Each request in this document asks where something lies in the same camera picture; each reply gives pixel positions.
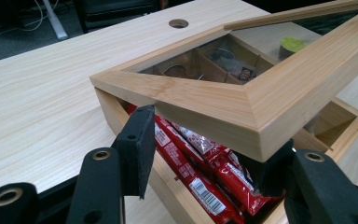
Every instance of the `small wooden box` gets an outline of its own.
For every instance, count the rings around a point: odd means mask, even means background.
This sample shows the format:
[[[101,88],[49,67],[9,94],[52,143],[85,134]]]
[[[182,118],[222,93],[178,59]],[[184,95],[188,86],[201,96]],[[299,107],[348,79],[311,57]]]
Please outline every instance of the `small wooden box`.
[[[229,51],[229,54],[234,55],[235,59],[253,66],[257,74],[261,74],[260,76],[274,66],[274,61],[267,55],[249,48],[246,43],[235,36],[226,35],[146,67],[140,73],[145,76],[149,74],[190,79],[200,79],[201,77],[199,82],[213,81],[226,82],[228,85],[241,85],[242,83],[237,78],[228,74],[226,70],[208,58],[214,49]],[[120,99],[99,89],[96,89],[96,92],[109,125],[115,133],[118,133],[120,123],[125,123],[128,117],[124,112],[127,105],[126,99]],[[358,110],[335,98],[293,138],[295,148],[318,149],[330,154],[337,161],[357,136]],[[186,187],[180,181],[175,180],[175,174],[158,153],[149,183],[178,223],[212,222]],[[268,216],[284,217],[282,205],[269,211],[266,218]]]

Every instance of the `black chair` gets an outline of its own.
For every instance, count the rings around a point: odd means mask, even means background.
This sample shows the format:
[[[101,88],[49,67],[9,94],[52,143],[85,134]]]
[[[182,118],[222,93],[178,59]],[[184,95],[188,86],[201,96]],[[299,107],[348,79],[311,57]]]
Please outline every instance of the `black chair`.
[[[98,21],[122,19],[159,10],[159,0],[74,0],[77,16],[84,33],[90,29],[104,27]],[[96,22],[98,26],[88,26]]]

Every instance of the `yellow object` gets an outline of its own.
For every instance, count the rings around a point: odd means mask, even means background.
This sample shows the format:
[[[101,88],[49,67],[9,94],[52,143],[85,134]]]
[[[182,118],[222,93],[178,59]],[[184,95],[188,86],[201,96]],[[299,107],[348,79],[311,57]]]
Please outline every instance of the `yellow object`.
[[[293,53],[296,53],[299,50],[305,48],[307,44],[300,39],[295,39],[292,37],[284,37],[281,40],[281,46],[287,50],[292,51]]]

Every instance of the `wooden box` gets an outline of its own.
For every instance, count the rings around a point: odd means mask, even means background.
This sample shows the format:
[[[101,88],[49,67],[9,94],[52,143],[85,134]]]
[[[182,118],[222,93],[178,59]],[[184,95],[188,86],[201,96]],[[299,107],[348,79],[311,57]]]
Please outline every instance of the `wooden box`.
[[[164,113],[166,116],[183,115],[182,119],[185,119],[183,120],[185,122],[202,121],[204,127],[200,128],[200,131],[205,131],[206,133],[201,133],[207,135],[210,133],[208,127],[220,127],[216,126],[216,122],[222,124],[221,127],[224,127],[224,131],[232,130],[229,124],[236,122],[224,122],[227,119],[231,121],[231,116],[225,114],[225,109],[237,108],[238,112],[243,113],[241,108],[245,107],[243,101],[236,97],[249,96],[250,102],[247,105],[253,109],[248,110],[249,112],[256,110],[256,114],[261,116],[263,111],[267,111],[263,110],[263,106],[268,105],[266,101],[257,101],[258,94],[249,91],[249,89],[263,87],[259,85],[260,83],[272,85],[273,88],[265,88],[266,94],[264,92],[259,94],[263,96],[261,99],[267,99],[275,93],[285,93],[285,91],[278,91],[269,94],[269,91],[276,91],[280,86],[290,86],[288,90],[294,90],[290,94],[295,97],[289,97],[290,99],[279,97],[279,102],[284,104],[285,99],[289,99],[287,103],[296,102],[293,104],[296,106],[295,110],[290,108],[288,111],[296,111],[295,115],[298,116],[291,116],[287,126],[286,124],[276,126],[285,130],[281,133],[286,133],[286,136],[279,141],[286,141],[301,130],[308,137],[302,138],[305,139],[304,143],[319,146],[320,142],[316,141],[313,135],[308,134],[302,127],[326,105],[330,104],[332,99],[333,102],[336,102],[334,98],[337,92],[358,75],[358,20],[352,21],[351,25],[345,25],[338,33],[332,33],[330,37],[327,36],[327,39],[308,46],[309,49],[305,49],[306,52],[294,55],[294,58],[289,58],[288,61],[270,68],[260,78],[254,79],[245,86],[212,83],[205,80],[183,81],[182,78],[180,81],[177,80],[179,78],[169,77],[159,79],[160,77],[133,74],[191,49],[206,46],[206,43],[223,35],[234,33],[222,28],[223,24],[227,22],[267,14],[267,12],[241,0],[197,0],[0,60],[0,186],[19,181],[29,182],[35,184],[38,192],[42,192],[78,175],[84,155],[93,148],[110,146],[115,137],[105,120],[109,122],[114,133],[119,133],[126,123],[128,116],[122,109],[120,101],[117,100],[119,98],[138,105],[154,104],[159,113]],[[169,26],[169,21],[174,19],[185,19],[189,25],[182,29],[172,28]],[[256,44],[251,41],[239,42],[239,44],[252,45],[248,46],[250,47],[248,49],[255,55],[259,54],[257,51],[262,49],[261,47],[276,47],[273,42],[265,44],[264,41],[258,41],[259,36],[253,32],[244,31],[248,34],[249,32],[254,37]],[[277,29],[274,29],[264,34],[270,36],[271,34],[275,35],[276,32]],[[308,36],[309,33],[304,30],[296,32],[296,34],[305,36]],[[337,72],[341,66],[349,69],[342,69],[342,73]],[[119,77],[122,77],[121,74],[125,75],[122,80],[118,80]],[[89,77],[93,75],[97,75],[92,78],[96,86],[95,90],[89,80]],[[278,78],[278,81],[274,82],[275,76],[273,75],[289,77],[289,79]],[[111,77],[117,85],[112,88],[111,83],[98,79],[98,76]],[[307,78],[314,76],[317,78],[310,78],[310,80],[319,82],[310,83]],[[302,86],[298,88],[305,91],[295,90],[299,80],[303,81],[299,83]],[[158,95],[159,91],[140,92],[146,91],[144,87],[154,88],[154,90],[163,90],[165,87],[172,91],[183,87],[182,90],[186,90],[186,92],[177,95],[163,94],[166,98],[161,98],[161,95]],[[216,87],[219,90],[227,90],[232,93],[241,91],[243,94],[230,94],[230,97],[224,97],[225,95],[218,94],[222,93],[221,91],[207,91],[209,87]],[[95,92],[98,93],[100,102],[98,102]],[[204,98],[200,98],[200,94],[203,92],[205,93]],[[344,95],[340,94],[341,99],[356,104],[358,108],[358,78],[351,83],[348,90],[341,93],[344,93]],[[209,104],[218,102],[219,104],[215,105],[216,108],[211,110],[215,113],[211,114],[211,111],[201,113],[202,111],[199,112],[198,107],[202,104],[188,106],[179,99],[197,97],[201,100],[212,101],[207,102]],[[238,100],[238,103],[234,104],[232,99]],[[298,105],[301,102],[304,102],[304,107]],[[344,106],[341,106],[339,101],[337,104],[339,105],[337,112],[342,111],[341,107]],[[170,108],[182,109],[180,113],[172,113]],[[357,137],[358,113],[352,111],[351,107],[344,108],[350,112],[349,119],[343,118],[344,122],[334,123],[345,123],[342,126],[348,128],[341,126],[341,130],[344,131],[333,145],[330,146],[323,142],[320,144],[324,148],[334,149],[333,151],[328,149],[327,153],[344,151],[341,149]],[[241,119],[233,119],[239,122],[232,128],[243,132],[234,132],[238,134],[236,135],[238,139],[233,140],[238,141],[241,145],[241,136],[252,136],[253,138],[248,137],[248,140],[254,141],[256,146],[256,131],[263,132],[263,128],[268,128],[268,125],[262,125],[266,123],[264,120],[260,120],[263,121],[259,123],[260,129],[250,132],[250,129],[246,129],[246,126],[242,125],[244,124],[243,120],[247,117],[240,117]],[[230,134],[220,137],[231,142],[229,136]],[[271,142],[276,143],[276,147],[280,144],[277,142],[278,138],[273,135],[261,134],[259,139],[272,139]],[[345,165],[348,175],[358,184],[358,139],[355,144],[356,147],[351,147],[351,155],[346,156],[346,160],[341,164]],[[189,191],[174,177],[175,175],[167,163],[161,159],[159,154],[156,154],[150,185],[171,211],[175,220],[178,223],[211,223],[211,219],[203,212]],[[146,195],[146,200],[143,202],[139,202],[137,199],[130,199],[128,203],[126,202],[126,205],[129,206],[126,209],[129,223],[133,220],[136,220],[135,223],[171,223],[171,217],[166,216],[166,210],[162,208],[160,201],[156,200],[154,192],[151,191],[153,190],[149,188],[150,194]],[[268,219],[278,222],[284,215],[284,210],[280,210],[280,208],[278,207]]]
[[[205,36],[204,41],[195,39],[200,44],[193,49],[181,48],[188,43],[185,40],[183,45],[156,49],[136,64],[90,79],[115,133],[128,119],[127,102],[153,104],[162,117],[257,161],[267,160],[292,137],[296,148],[325,151],[337,161],[358,136],[358,110],[335,98],[358,74],[358,46],[343,53],[342,43],[337,43],[351,42],[342,37],[348,29],[350,25],[335,30],[278,64],[234,36],[212,42]],[[207,57],[222,46],[263,74],[239,85]],[[327,68],[323,58],[330,54],[343,55]],[[185,78],[167,77],[173,68]],[[149,183],[178,223],[212,222],[158,153]],[[266,215],[266,222],[283,217],[280,204]]]

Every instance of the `cable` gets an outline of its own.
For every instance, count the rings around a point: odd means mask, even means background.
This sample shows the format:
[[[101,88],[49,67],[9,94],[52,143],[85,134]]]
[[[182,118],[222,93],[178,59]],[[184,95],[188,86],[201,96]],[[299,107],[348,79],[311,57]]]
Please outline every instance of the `cable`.
[[[34,28],[31,29],[31,30],[19,29],[19,30],[21,30],[21,31],[34,31],[34,30],[36,30],[36,29],[39,28],[39,26],[42,24],[42,21],[46,18],[46,17],[43,17],[42,7],[39,5],[39,3],[38,3],[36,0],[34,0],[34,2],[36,3],[36,5],[37,5],[37,7],[39,8],[39,11],[40,11],[40,21],[39,21],[39,24],[37,24],[36,27],[34,27]],[[35,22],[36,22],[36,21],[33,21],[33,22],[31,22],[31,23],[26,24],[25,26],[34,24]]]
[[[0,32],[0,35],[5,34],[5,33],[7,33],[7,32],[10,32],[10,31],[14,31],[14,30],[21,30],[21,31],[34,31],[34,30],[36,30],[37,28],[39,28],[39,26],[42,24],[42,21],[43,21],[45,18],[47,18],[48,16],[43,17],[43,10],[42,10],[42,7],[39,5],[39,3],[37,3],[37,1],[36,1],[36,0],[34,0],[34,1],[36,2],[36,5],[38,6],[39,11],[40,11],[40,16],[41,16],[41,17],[40,17],[40,20],[37,20],[37,21],[32,21],[32,22],[30,22],[30,23],[25,24],[24,26],[29,26],[29,25],[32,25],[32,24],[34,24],[34,23],[36,23],[36,22],[39,22],[39,23],[36,25],[36,27],[35,27],[35,28],[33,28],[33,29],[31,29],[31,30],[25,30],[25,29],[20,29],[20,28],[12,28],[12,29],[9,29],[9,30],[6,30],[6,31],[3,31],[3,32]],[[56,3],[54,4],[53,9],[54,9],[54,8],[58,5],[59,1],[60,1],[60,0],[57,0],[57,1],[56,1]]]
[[[58,5],[58,2],[56,1],[54,6],[54,13],[56,15],[63,15],[68,13],[71,10],[71,7],[73,6],[72,1],[67,2],[67,0],[60,0],[60,4]],[[39,9],[35,10],[32,7],[25,8],[21,10],[21,17],[23,19],[34,19],[40,17]]]

